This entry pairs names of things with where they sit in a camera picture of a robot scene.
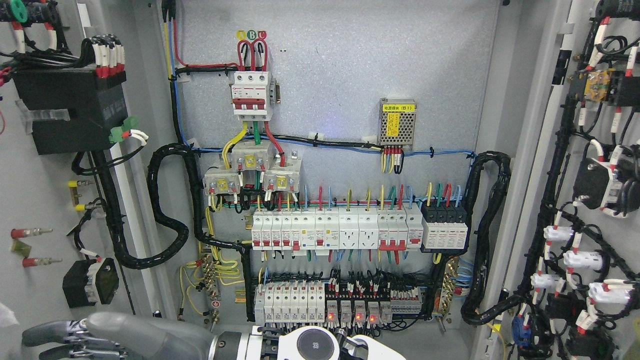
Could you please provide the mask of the dark grey robot left hand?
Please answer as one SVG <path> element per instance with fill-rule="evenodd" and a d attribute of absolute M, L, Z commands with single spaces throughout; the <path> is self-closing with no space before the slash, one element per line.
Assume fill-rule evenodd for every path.
<path fill-rule="evenodd" d="M 23 347 L 59 345 L 41 351 L 41 360 L 209 360 L 214 342 L 215 335 L 198 325 L 110 311 L 22 332 Z"/>

